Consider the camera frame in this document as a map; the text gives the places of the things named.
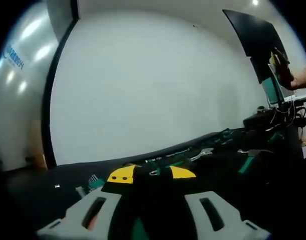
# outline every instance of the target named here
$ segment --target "black monitor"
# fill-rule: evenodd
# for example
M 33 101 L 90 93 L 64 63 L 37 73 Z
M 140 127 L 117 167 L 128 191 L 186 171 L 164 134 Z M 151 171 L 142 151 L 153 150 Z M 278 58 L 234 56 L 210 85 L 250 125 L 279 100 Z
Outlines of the black monitor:
M 223 10 L 235 29 L 246 56 L 268 60 L 271 50 L 276 47 L 286 55 L 284 46 L 274 26 L 260 18 L 231 10 Z

